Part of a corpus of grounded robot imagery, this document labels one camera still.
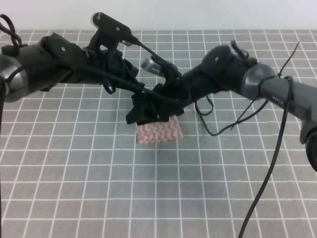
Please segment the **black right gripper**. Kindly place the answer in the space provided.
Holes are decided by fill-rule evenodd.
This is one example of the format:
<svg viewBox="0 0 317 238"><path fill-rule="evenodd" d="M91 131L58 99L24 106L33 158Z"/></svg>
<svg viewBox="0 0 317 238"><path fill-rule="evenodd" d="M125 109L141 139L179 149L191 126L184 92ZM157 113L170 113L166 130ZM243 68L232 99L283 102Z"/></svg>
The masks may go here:
<svg viewBox="0 0 317 238"><path fill-rule="evenodd" d="M192 102L219 91L236 89L232 66L237 62L229 46L217 46L210 50L202 62L181 77L155 88L159 94L178 100L171 104L154 99L146 100L147 121L168 121L171 116L180 116L184 107Z"/></svg>

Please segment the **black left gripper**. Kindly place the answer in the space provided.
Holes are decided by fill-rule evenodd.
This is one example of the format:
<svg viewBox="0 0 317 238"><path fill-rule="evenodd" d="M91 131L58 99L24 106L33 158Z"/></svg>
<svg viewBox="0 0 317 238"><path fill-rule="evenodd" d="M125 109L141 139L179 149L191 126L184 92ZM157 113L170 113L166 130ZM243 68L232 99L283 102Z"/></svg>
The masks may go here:
<svg viewBox="0 0 317 238"><path fill-rule="evenodd" d="M144 84L136 79L139 70L123 58L120 50L110 51L104 46L94 50L89 44L81 48L53 33L49 36L49 52L60 63L59 69L67 71L61 83L101 85L109 94L116 89L134 92L136 94L131 97L133 108L126 115L126 122L148 123L146 96L141 94Z"/></svg>

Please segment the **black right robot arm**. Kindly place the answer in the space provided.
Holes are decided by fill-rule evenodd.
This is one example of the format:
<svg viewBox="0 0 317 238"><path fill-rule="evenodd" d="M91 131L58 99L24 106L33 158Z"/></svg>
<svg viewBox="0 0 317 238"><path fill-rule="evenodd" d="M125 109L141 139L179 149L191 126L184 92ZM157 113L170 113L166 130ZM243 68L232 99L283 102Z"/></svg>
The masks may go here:
<svg viewBox="0 0 317 238"><path fill-rule="evenodd" d="M317 168L317 89L293 82L289 92L289 77L279 77L266 64L255 58L234 54L228 45L210 50L202 62L175 81L155 90L166 97L191 100L185 104L154 101L150 122L167 120L194 101L219 91L232 91L249 100L266 99L273 104L289 108L289 113L301 120L300 142L306 146L306 154L313 169Z"/></svg>

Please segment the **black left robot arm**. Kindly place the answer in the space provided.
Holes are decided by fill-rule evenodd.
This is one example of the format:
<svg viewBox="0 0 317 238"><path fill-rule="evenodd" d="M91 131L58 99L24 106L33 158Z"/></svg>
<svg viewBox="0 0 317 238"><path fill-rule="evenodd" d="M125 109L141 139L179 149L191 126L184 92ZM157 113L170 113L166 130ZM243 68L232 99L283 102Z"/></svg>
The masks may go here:
<svg viewBox="0 0 317 238"><path fill-rule="evenodd" d="M0 53L0 99L11 103L37 91L48 92L59 83L101 85L109 93L124 89L141 93L144 83L136 79L138 68L123 58L118 45L120 30L131 30L111 19L114 32L97 29L89 45L80 47L57 33L27 45L17 35L11 19L1 14L8 26L0 30L12 43Z"/></svg>

